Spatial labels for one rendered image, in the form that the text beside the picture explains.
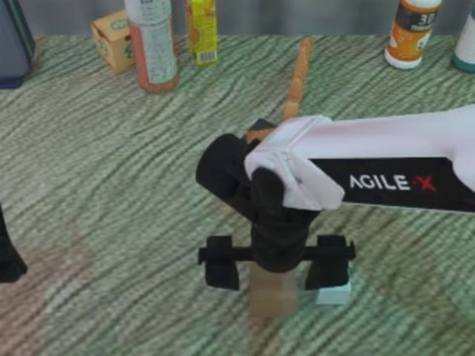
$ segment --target red and white can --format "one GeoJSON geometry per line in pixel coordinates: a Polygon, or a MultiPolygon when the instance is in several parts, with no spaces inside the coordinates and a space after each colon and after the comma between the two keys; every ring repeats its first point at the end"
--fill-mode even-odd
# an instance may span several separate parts
{"type": "Polygon", "coordinates": [[[170,0],[125,0],[139,85],[151,93],[178,83],[170,0]]]}

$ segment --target barcode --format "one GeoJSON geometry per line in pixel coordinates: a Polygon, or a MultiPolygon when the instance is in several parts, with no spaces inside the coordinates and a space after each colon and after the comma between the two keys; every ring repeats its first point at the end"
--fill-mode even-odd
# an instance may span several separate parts
{"type": "Polygon", "coordinates": [[[217,52],[213,50],[212,52],[205,52],[198,54],[198,63],[208,63],[214,62],[217,58],[217,52]]]}

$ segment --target teal bottle base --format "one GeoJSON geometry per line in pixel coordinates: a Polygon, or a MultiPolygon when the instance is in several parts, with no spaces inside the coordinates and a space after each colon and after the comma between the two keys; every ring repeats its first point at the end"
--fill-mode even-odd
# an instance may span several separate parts
{"type": "Polygon", "coordinates": [[[463,70],[464,72],[475,73],[475,63],[464,62],[457,56],[453,56],[452,62],[453,65],[455,65],[458,69],[463,70]]]}

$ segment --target white robotic arm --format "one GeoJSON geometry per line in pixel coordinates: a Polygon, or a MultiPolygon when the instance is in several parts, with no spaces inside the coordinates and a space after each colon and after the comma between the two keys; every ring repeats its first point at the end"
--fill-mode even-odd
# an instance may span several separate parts
{"type": "Polygon", "coordinates": [[[343,201],[475,211],[475,105],[406,116],[278,126],[245,159],[285,185],[284,206],[336,209],[343,201]]]}

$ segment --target red x letter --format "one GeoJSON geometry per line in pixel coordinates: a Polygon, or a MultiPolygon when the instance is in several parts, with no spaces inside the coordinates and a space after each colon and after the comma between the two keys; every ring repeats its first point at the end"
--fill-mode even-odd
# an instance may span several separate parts
{"type": "Polygon", "coordinates": [[[417,176],[414,179],[414,184],[421,183],[421,190],[422,191],[437,191],[436,187],[433,186],[432,184],[432,176],[429,177],[420,177],[417,176]]]}

